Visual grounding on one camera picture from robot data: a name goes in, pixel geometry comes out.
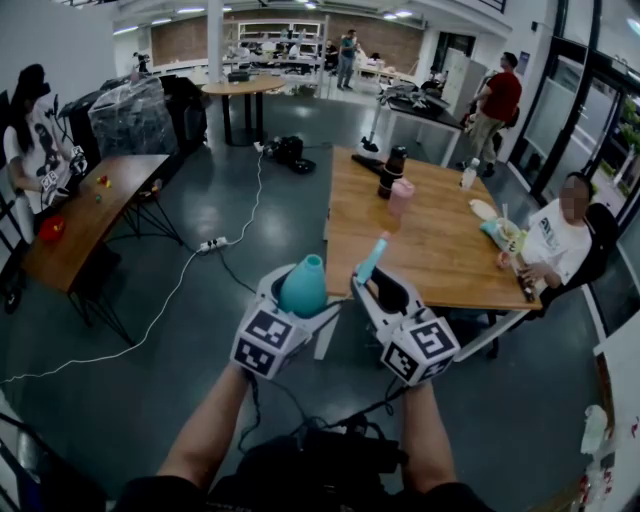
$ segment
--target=desk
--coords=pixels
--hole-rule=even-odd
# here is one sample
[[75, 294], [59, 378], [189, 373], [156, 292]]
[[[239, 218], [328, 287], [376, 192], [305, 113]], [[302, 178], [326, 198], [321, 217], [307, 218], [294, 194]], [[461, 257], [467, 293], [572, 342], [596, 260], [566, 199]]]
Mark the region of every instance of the desk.
[[[113, 157], [100, 162], [80, 183], [77, 196], [60, 208], [60, 215], [65, 221], [62, 238], [57, 242], [45, 243], [36, 237], [22, 263], [31, 277], [66, 293], [86, 323], [90, 323], [87, 311], [87, 303], [90, 303], [90, 309], [130, 343], [131, 339], [106, 297], [98, 297], [96, 300], [85, 297], [80, 291], [82, 271], [120, 216], [124, 216], [134, 230], [133, 236], [143, 236], [140, 232], [140, 218], [143, 218], [163, 231], [164, 235], [182, 244], [157, 201], [166, 223], [153, 216], [146, 206], [135, 201], [140, 189], [153, 179], [155, 172], [167, 158], [168, 155], [136, 155]], [[111, 180], [111, 188], [97, 183], [97, 178], [103, 175]], [[102, 196], [100, 202], [96, 201], [98, 194]], [[138, 215], [137, 223], [126, 211], [132, 205]], [[77, 295], [79, 307], [73, 300], [74, 294]]]
[[[330, 296], [349, 294], [353, 269], [386, 230], [392, 237], [380, 265], [411, 281], [426, 306], [525, 313], [542, 309], [539, 300], [527, 302], [513, 272], [496, 266], [499, 251], [480, 231], [481, 221], [469, 207], [471, 199], [481, 199], [495, 208], [479, 179], [464, 192], [461, 173], [407, 160], [405, 176], [416, 193], [399, 223], [388, 213], [388, 201], [377, 195], [378, 176], [351, 160], [352, 153], [333, 150], [326, 271]], [[323, 337], [316, 359], [324, 357], [330, 337]]]
[[[253, 80], [248, 82], [207, 84], [202, 87], [202, 92], [213, 96], [222, 96], [222, 115], [224, 117], [224, 139], [229, 146], [251, 146], [258, 141], [264, 144], [266, 133], [262, 122], [262, 93], [284, 87], [282, 78], [269, 75], [253, 75]], [[256, 130], [251, 127], [251, 95], [256, 95]], [[231, 118], [229, 116], [229, 96], [244, 95], [244, 130], [236, 130], [233, 142], [231, 134]]]
[[[451, 138], [449, 139], [449, 144], [447, 145], [447, 149], [445, 150], [444, 156], [440, 162], [442, 167], [449, 166], [449, 161], [451, 160], [453, 151], [455, 150], [458, 140], [460, 139], [460, 134], [462, 133], [462, 125], [460, 124], [460, 121], [449, 114], [446, 110], [435, 115], [429, 112], [419, 112], [414, 110], [410, 103], [396, 98], [389, 100], [389, 108], [391, 109], [391, 119], [389, 120], [389, 126], [387, 128], [389, 139], [393, 135], [393, 130], [398, 117], [403, 117], [412, 121], [419, 121], [422, 125], [427, 124], [450, 132]], [[420, 126], [420, 130], [418, 130], [418, 135], [416, 136], [416, 142], [418, 144], [422, 144], [422, 125]]]

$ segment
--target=pink cup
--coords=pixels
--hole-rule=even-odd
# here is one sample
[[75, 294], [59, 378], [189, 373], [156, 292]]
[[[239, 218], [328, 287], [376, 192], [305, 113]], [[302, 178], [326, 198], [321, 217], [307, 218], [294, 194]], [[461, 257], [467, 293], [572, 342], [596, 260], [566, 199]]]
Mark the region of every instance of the pink cup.
[[391, 186], [391, 198], [389, 199], [389, 212], [394, 217], [402, 217], [406, 211], [416, 187], [406, 178], [400, 178]]

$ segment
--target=hand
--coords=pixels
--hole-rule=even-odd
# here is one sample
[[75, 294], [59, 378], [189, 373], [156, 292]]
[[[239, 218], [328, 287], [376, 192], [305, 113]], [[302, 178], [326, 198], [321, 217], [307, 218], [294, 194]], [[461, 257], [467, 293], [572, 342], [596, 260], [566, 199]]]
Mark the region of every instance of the hand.
[[529, 285], [535, 285], [540, 279], [553, 272], [553, 269], [547, 263], [532, 263], [522, 269], [520, 275]]

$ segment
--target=black office chair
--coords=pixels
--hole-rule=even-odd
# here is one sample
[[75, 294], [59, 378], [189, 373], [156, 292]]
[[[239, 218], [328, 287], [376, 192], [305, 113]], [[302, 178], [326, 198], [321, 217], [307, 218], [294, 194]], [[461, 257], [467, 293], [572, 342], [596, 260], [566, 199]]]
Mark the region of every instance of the black office chair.
[[[602, 277], [607, 268], [609, 255], [618, 240], [618, 223], [605, 205], [593, 203], [587, 210], [587, 225], [591, 233], [591, 250], [578, 271], [566, 285], [561, 285], [558, 288], [547, 288], [543, 291], [540, 294], [542, 309], [539, 311], [531, 311], [522, 319], [522, 322], [543, 317], [555, 299], [568, 291], [579, 288], [583, 284], [591, 283]], [[489, 312], [488, 316], [489, 324], [494, 325], [496, 323], [496, 313]], [[510, 330], [516, 329], [522, 322], [515, 324]], [[495, 359], [498, 357], [499, 350], [500, 342], [495, 339], [491, 350], [487, 353], [487, 357], [489, 359]]]

